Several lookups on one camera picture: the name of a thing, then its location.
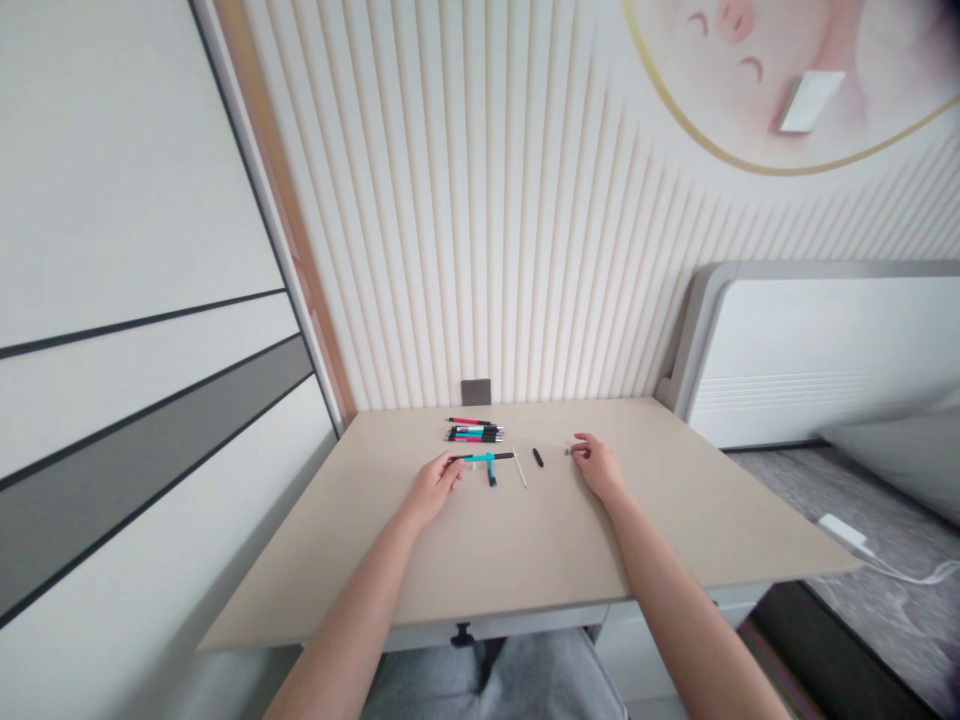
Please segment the gray bedding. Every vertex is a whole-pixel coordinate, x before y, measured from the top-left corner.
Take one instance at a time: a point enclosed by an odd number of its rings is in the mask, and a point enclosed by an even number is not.
[[[811,521],[833,513],[901,572],[960,559],[960,532],[829,447],[731,453]],[[960,572],[915,586],[869,569],[810,587],[934,710],[960,713]]]

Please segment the wall mural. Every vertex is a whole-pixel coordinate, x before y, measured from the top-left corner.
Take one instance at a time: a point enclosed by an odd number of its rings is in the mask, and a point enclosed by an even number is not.
[[[840,167],[960,102],[960,9],[948,0],[624,0],[624,12],[674,117],[751,172]],[[807,70],[847,76],[813,133],[779,134]]]

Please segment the wall outlet plate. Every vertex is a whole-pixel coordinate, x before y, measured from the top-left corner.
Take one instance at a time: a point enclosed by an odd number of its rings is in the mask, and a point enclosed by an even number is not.
[[[809,133],[833,101],[846,73],[826,70],[805,72],[793,88],[780,120],[782,133]]]
[[[490,378],[484,380],[461,380],[460,396],[464,407],[468,405],[490,405]]]

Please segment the white bed headboard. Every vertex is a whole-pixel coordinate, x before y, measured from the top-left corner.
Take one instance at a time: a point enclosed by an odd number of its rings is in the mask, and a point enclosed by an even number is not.
[[[960,387],[960,262],[750,262],[694,279],[656,397],[720,448],[899,417]]]

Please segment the wooden trim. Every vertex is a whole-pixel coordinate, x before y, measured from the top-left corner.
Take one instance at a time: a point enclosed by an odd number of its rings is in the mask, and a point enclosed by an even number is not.
[[[306,225],[297,201],[290,166],[284,154],[280,129],[270,104],[267,83],[260,67],[257,50],[250,33],[247,14],[240,0],[215,0],[217,15],[237,73],[244,104],[256,136],[257,146],[267,171],[274,201],[280,213],[285,241],[293,257],[297,279],[307,302],[310,321],[320,343],[323,361],[329,370],[334,401],[340,410],[344,427],[357,414],[357,405],[350,389],[343,355],[334,332],[333,318],[327,304],[317,264],[310,247]]]

